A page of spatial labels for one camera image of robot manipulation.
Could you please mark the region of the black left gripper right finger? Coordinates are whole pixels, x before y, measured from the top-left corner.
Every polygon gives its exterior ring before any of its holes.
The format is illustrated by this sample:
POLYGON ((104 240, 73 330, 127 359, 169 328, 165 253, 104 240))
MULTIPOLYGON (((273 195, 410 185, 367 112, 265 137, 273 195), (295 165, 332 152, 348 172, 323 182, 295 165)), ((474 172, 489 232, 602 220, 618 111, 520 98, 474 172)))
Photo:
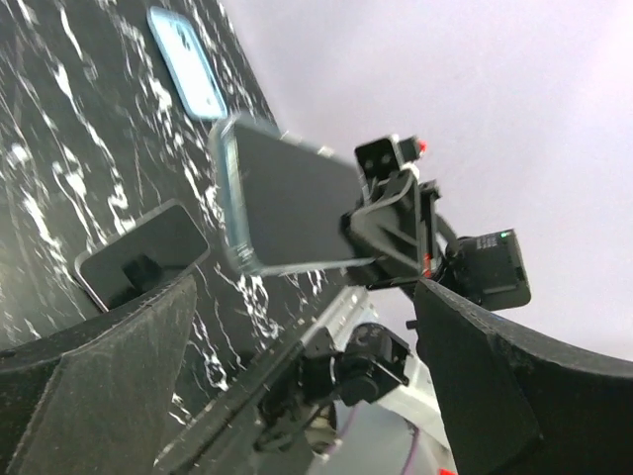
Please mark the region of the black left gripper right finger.
POLYGON ((629 474, 632 364, 551 338, 430 280, 417 351, 461 474, 629 474))

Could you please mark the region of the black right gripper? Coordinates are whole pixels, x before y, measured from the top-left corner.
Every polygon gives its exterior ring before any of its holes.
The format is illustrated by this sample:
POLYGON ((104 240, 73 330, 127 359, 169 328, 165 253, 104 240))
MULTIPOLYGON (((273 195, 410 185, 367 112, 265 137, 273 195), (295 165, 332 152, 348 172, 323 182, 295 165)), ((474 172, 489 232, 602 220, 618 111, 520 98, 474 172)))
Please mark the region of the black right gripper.
POLYGON ((368 289, 411 287, 432 279, 441 258, 437 243, 435 180, 418 183, 411 172, 393 172, 373 183, 372 201, 342 219, 352 249, 370 257, 348 266, 349 283, 368 289))

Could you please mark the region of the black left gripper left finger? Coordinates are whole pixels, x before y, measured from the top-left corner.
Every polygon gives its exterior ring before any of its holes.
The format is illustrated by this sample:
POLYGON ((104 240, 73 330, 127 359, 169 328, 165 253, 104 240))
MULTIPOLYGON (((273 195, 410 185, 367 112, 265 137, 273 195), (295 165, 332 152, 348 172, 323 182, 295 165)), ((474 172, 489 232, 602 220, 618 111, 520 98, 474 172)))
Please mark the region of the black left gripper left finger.
POLYGON ((182 277, 2 351, 2 473, 151 473, 196 303, 182 277))

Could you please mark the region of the spare phone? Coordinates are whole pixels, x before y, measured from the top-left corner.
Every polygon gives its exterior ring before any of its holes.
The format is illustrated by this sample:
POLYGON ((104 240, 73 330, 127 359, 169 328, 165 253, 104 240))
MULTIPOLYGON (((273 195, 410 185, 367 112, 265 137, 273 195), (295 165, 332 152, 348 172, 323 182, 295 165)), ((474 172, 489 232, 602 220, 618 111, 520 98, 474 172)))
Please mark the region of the spare phone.
POLYGON ((372 263, 343 231, 345 217, 368 198, 357 166, 248 114, 217 121, 207 150, 226 255, 237 272, 271 276, 372 263))

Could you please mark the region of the black smartphone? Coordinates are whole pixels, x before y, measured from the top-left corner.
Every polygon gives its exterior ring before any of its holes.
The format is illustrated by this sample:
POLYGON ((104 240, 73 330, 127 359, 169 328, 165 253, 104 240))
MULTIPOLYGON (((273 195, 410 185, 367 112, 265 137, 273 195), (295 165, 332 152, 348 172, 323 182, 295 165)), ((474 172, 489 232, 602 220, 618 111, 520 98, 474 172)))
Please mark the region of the black smartphone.
POLYGON ((122 235, 80 253, 73 275, 97 307, 109 312, 191 270, 209 253, 190 213, 170 200, 122 235))

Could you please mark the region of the light blue phone case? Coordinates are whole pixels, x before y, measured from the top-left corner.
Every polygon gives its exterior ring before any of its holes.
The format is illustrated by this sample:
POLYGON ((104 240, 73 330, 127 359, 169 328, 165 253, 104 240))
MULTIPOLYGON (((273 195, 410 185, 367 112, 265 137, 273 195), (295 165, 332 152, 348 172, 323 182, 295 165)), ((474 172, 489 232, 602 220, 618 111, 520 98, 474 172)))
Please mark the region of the light blue phone case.
POLYGON ((164 8, 149 8, 147 23, 189 118, 214 121, 227 106, 197 32, 188 19, 164 8))

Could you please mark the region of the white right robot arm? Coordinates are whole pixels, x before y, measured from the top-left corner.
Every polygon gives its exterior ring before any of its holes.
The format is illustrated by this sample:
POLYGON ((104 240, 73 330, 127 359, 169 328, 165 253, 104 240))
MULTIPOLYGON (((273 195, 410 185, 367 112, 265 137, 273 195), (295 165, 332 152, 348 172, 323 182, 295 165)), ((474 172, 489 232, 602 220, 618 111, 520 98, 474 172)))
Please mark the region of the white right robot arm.
MULTIPOLYGON (((522 307, 531 299, 516 235, 512 230, 479 237, 457 237, 435 212, 439 197, 434 183, 414 183, 402 172, 370 180, 367 199, 342 215, 340 230, 352 248, 369 258, 368 267, 354 277, 368 289, 398 287, 409 298, 420 280, 437 283, 479 309, 487 311, 522 307)), ((490 411, 460 413, 439 386, 440 373, 454 364, 441 364, 430 350, 435 342, 422 327, 423 311, 408 322, 416 330, 416 356, 386 328, 373 326, 367 334, 354 332, 344 351, 307 356, 300 365, 299 381, 309 404, 342 400, 353 406, 389 398, 412 385, 409 368, 424 370, 431 378, 443 421, 456 421, 444 431, 463 473, 498 474, 522 450, 518 434, 510 433, 512 399, 494 403, 490 411)))

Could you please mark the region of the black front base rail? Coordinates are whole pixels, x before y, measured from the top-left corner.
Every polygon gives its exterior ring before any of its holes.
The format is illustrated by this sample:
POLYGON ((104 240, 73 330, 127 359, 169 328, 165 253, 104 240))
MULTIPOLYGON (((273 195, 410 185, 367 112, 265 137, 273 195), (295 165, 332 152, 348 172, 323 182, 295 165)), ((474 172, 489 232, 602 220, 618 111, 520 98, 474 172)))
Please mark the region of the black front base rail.
POLYGON ((327 328, 334 341, 343 344, 365 312, 374 315, 368 292, 362 287, 331 288, 323 295, 331 299, 322 312, 305 308, 268 349, 252 360, 226 392, 209 403, 165 446, 157 456, 155 474, 181 474, 192 467, 232 427, 236 416, 248 406, 258 404, 281 371, 298 358, 320 328, 327 328))

